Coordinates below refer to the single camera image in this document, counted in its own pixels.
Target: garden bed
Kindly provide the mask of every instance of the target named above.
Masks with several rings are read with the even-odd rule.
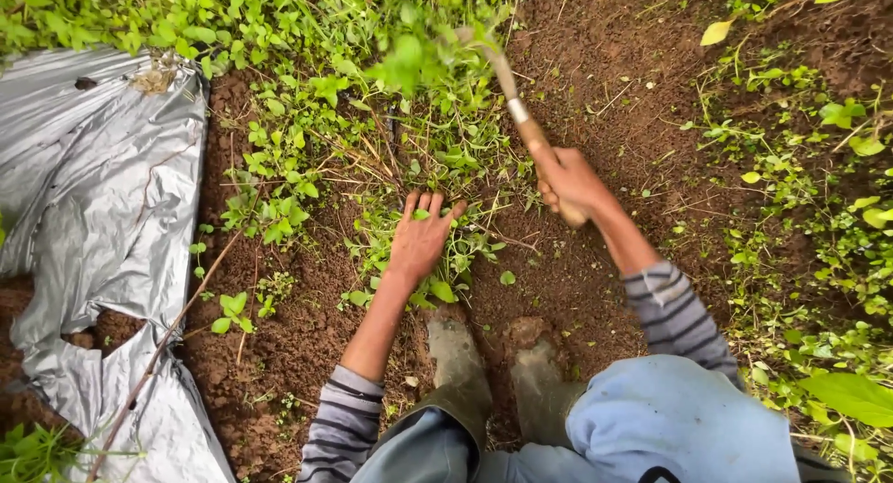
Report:
[[[883,15],[891,0],[846,1],[834,12],[823,12],[811,2],[798,11],[796,1],[779,1],[779,6],[795,3],[761,26],[745,29],[742,22],[730,40],[738,44],[751,32],[743,52],[779,44],[800,49],[782,61],[818,69],[829,89],[842,97],[871,95],[873,83],[893,79],[888,58],[893,47],[884,37],[874,38],[884,31],[891,38],[893,23]],[[700,81],[701,73],[711,70],[725,50],[701,47],[699,41],[709,21],[715,20],[711,14],[725,13],[723,3],[520,0],[508,23],[506,53],[519,91],[552,143],[580,148],[646,236],[689,274],[715,317],[734,323],[740,315],[730,299],[739,294],[729,279],[737,265],[731,260],[736,246],[726,229],[759,215],[764,196],[740,185],[740,175],[751,170],[750,160],[716,163],[715,151],[699,149],[699,143],[706,142],[701,130],[680,128],[706,111],[705,91],[693,81]],[[873,46],[886,49],[887,55]],[[255,150],[247,127],[258,120],[250,84],[261,81],[261,73],[231,71],[212,81],[200,223],[215,228],[224,224],[220,215],[237,192],[231,174],[225,173],[243,168],[241,154]],[[725,106],[730,111],[752,109],[745,116],[754,123],[775,114],[768,108],[753,109],[753,103],[732,94]],[[792,123],[814,123],[810,117],[798,121]],[[506,115],[499,127],[512,137],[510,150],[522,157],[523,146]],[[842,157],[826,150],[815,158],[816,172],[827,163],[839,164]],[[270,191],[264,186],[259,185],[261,192]],[[260,236],[240,237],[221,261],[206,291],[234,295],[248,290],[246,313],[254,316],[262,303],[254,299],[252,286],[275,273],[294,279],[276,313],[257,319],[256,333],[210,332],[220,317],[214,301],[199,302],[187,314],[186,337],[175,352],[193,373],[239,479],[280,481],[296,472],[320,387],[362,320],[364,309],[342,297],[366,282],[358,278],[360,266],[344,245],[345,238],[354,237],[353,223],[361,213],[349,198],[358,188],[349,178],[331,183],[323,203],[304,222],[310,241],[285,250],[275,243],[263,245]],[[500,198],[489,187],[481,193],[485,202]],[[511,320],[539,315],[550,321],[569,353],[567,372],[574,378],[585,379],[612,361],[642,355],[646,347],[635,316],[625,308],[616,269],[591,225],[573,232],[536,203],[529,206],[518,193],[502,197],[500,203],[509,206],[487,230],[494,241],[508,246],[497,253],[498,262],[475,260],[466,308],[496,401],[489,441],[492,447],[510,449],[519,441],[506,356]],[[213,261],[235,233],[207,235],[203,264]],[[805,243],[803,235],[794,235],[777,244],[787,255],[779,268],[798,276],[820,269]],[[511,285],[500,281],[507,270],[516,279]],[[786,285],[780,293],[787,296],[793,289]],[[30,293],[27,280],[0,285],[0,357],[10,363],[0,372],[0,387],[15,375],[15,353],[7,339],[10,316],[25,307]],[[840,312],[852,302],[813,295],[829,312]],[[113,348],[139,329],[127,317],[103,320],[102,328],[91,332],[94,348]],[[751,352],[742,333],[735,335],[733,348],[749,367],[750,356],[758,354]],[[430,389],[430,376],[423,326],[411,312],[387,369],[383,429]],[[0,419],[12,422],[0,427],[46,421],[48,413],[33,397],[9,398],[0,396]]]

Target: hand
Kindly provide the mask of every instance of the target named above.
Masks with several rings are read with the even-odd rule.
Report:
[[[540,177],[538,188],[543,202],[558,212],[560,201],[569,203],[595,218],[593,214],[606,206],[617,206],[617,199],[605,187],[586,162],[583,154],[574,148],[552,148],[558,157],[555,161],[544,148],[530,145],[530,156],[537,164]]]
[[[386,275],[402,276],[415,287],[434,270],[449,236],[450,223],[468,207],[465,201],[460,201],[446,215],[440,217],[443,201],[442,193],[425,193],[421,197],[419,192],[409,194],[403,218],[396,226]],[[416,204],[418,209],[428,211],[430,215],[425,219],[413,219]]]

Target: dirt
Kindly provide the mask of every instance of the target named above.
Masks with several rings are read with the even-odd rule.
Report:
[[[716,231],[733,209],[753,205],[747,195],[720,191],[709,181],[709,160],[696,150],[699,134],[678,127],[700,113],[689,81],[722,51],[698,42],[711,20],[710,10],[719,13],[723,0],[687,0],[686,10],[679,9],[680,1],[522,0],[513,19],[520,28],[506,48],[519,75],[519,90],[553,144],[581,149],[658,245],[674,239],[672,228],[678,222]],[[807,3],[797,13],[793,4],[752,38],[764,44],[796,36],[806,46],[807,62],[829,76],[832,88],[844,94],[865,92],[877,78],[893,78],[883,54],[893,51],[891,4],[893,0],[849,0],[827,8]],[[220,226],[218,216],[235,194],[223,173],[241,167],[239,154],[251,150],[244,126],[253,120],[248,84],[255,78],[251,72],[234,72],[213,82],[201,223]],[[514,132],[507,121],[502,127]],[[520,141],[513,141],[520,149]],[[721,170],[713,168],[711,174]],[[199,302],[188,314],[187,337],[177,352],[195,377],[239,478],[278,481],[296,471],[320,387],[363,317],[351,304],[336,309],[340,295],[356,285],[355,265],[342,237],[352,234],[357,209],[339,199],[340,192],[355,188],[334,190],[306,223],[312,243],[284,253],[240,238],[207,286],[215,295],[247,289],[252,300],[251,287],[259,279],[275,271],[291,273],[296,279],[292,294],[273,317],[258,321],[258,334],[243,339],[240,332],[210,333],[208,327],[220,316],[214,301]],[[552,327],[568,356],[570,378],[586,379],[615,360],[646,352],[597,230],[587,226],[571,232],[556,215],[535,208],[525,213],[523,202],[511,204],[493,231],[526,245],[503,249],[498,263],[475,262],[466,307],[495,398],[490,446],[500,449],[519,444],[507,351],[509,325],[517,317],[542,317]],[[206,238],[205,268],[229,238],[221,233]],[[672,260],[692,277],[715,316],[727,319],[728,297],[719,279],[728,264],[719,260],[726,253],[720,234],[704,234],[700,243],[676,244],[674,250],[681,252]],[[514,285],[500,283],[505,270],[515,273]],[[30,294],[28,281],[0,284],[0,388],[16,378],[20,359],[8,342],[9,315],[20,313]],[[256,315],[259,304],[249,305]],[[139,321],[105,314],[96,328],[71,338],[111,352],[138,329]],[[388,366],[389,415],[383,415],[383,427],[430,388],[430,372],[423,325],[409,314]],[[407,384],[415,379],[418,386]],[[0,396],[0,420],[5,429],[17,421],[53,421],[27,393]]]

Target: muddy boot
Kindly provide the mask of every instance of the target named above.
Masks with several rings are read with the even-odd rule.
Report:
[[[514,351],[512,384],[518,423],[525,442],[573,449],[564,421],[586,384],[565,382],[563,359],[552,341],[552,328],[541,317],[521,317],[509,327]]]
[[[379,444],[414,425],[426,409],[436,407],[458,422],[477,446],[470,464],[474,473],[486,447],[486,420],[493,410],[484,367],[472,334],[465,327],[461,306],[441,305],[423,317],[428,327],[429,356],[436,366],[436,388],[388,429]]]

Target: plastic sheet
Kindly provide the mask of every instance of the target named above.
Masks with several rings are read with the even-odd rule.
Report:
[[[0,277],[31,274],[35,285],[12,341],[28,386],[95,449],[180,313],[191,275],[208,89],[178,67],[166,91],[146,94],[132,81],[151,63],[110,49],[45,51],[0,78]],[[147,323],[105,359],[60,338],[104,309]],[[112,450],[144,456],[110,455],[103,479],[235,482],[170,347],[130,406]]]

